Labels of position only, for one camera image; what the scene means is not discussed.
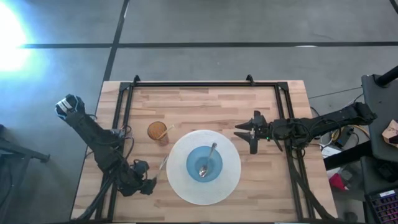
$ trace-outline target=concrete floor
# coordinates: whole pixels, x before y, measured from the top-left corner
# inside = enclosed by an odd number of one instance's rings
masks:
[[[9,43],[112,43],[122,4],[0,1],[0,17],[14,14],[2,18],[12,26],[0,36],[0,123],[10,140],[51,154],[47,164],[31,162],[9,223],[68,220],[86,146],[53,108],[72,93],[94,113],[110,52]],[[398,41],[397,21],[388,0],[130,0],[120,42]],[[110,80],[304,80],[324,114],[361,93],[350,90],[361,75],[388,71],[397,57],[398,47],[119,49]]]

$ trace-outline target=spoon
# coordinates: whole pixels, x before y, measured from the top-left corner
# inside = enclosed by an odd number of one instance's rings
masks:
[[[199,170],[199,176],[200,176],[200,177],[205,177],[205,176],[206,176],[206,173],[207,173],[207,165],[208,165],[208,163],[209,163],[211,154],[213,153],[213,151],[214,151],[214,149],[215,149],[216,147],[217,147],[217,143],[214,142],[214,143],[211,145],[210,154],[209,154],[209,156],[207,157],[206,164],[203,165],[203,166],[200,168],[200,170]]]

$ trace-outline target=wooden table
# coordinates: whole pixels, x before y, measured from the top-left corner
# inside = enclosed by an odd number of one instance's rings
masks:
[[[303,81],[288,81],[296,118],[311,118]],[[97,122],[104,129],[112,126],[120,82],[104,82],[97,110]],[[250,155],[249,144],[236,137],[234,126],[248,121],[259,110],[268,122],[278,119],[275,92],[271,87],[145,87],[134,88],[129,125],[135,145],[129,162],[149,163],[149,178],[159,170],[162,158],[183,135],[197,129],[210,129],[225,135],[241,156],[242,173],[234,192],[220,203],[199,206],[182,200],[173,191],[163,171],[150,196],[136,193],[116,198],[115,222],[293,222],[297,221],[285,152],[274,142],[259,141],[259,152]],[[160,147],[147,135],[147,127],[162,121],[169,131],[170,144]],[[130,142],[126,141],[126,153]],[[317,146],[306,148],[305,166],[310,188],[320,203],[337,217],[323,159]],[[82,214],[98,193],[102,173],[93,155],[85,160],[72,218]],[[304,215],[305,200],[301,194]],[[105,201],[104,212],[108,209]]]

